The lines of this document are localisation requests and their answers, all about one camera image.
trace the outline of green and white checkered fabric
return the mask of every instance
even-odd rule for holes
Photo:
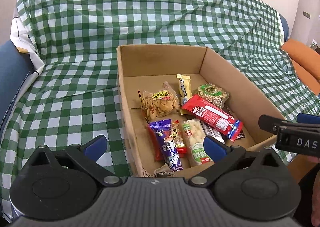
[[[319,99],[280,48],[276,10],[260,0],[17,1],[45,67],[18,102],[1,143],[2,205],[9,217],[10,185],[38,145],[62,149],[104,134],[109,146],[99,163],[119,176],[130,174],[116,88],[119,45],[208,46],[288,120],[299,112],[319,114]]]

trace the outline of yellow label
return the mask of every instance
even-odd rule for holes
[[[164,100],[166,100],[166,99],[169,99],[170,97],[169,97],[169,92],[168,92],[167,90],[163,90],[163,91],[159,91],[159,92],[157,92],[157,93],[154,93],[154,94],[152,95],[152,98],[153,98],[154,100],[157,100],[157,99],[164,99]]]

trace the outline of bag of crackers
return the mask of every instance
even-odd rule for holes
[[[176,92],[170,87],[168,82],[164,82],[162,89],[155,93],[138,90],[141,107],[147,117],[148,122],[157,120],[170,113],[178,112],[180,103]]]

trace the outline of blue sofa armrest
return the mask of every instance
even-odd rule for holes
[[[17,94],[33,72],[29,54],[21,54],[10,40],[0,46],[0,139]]]

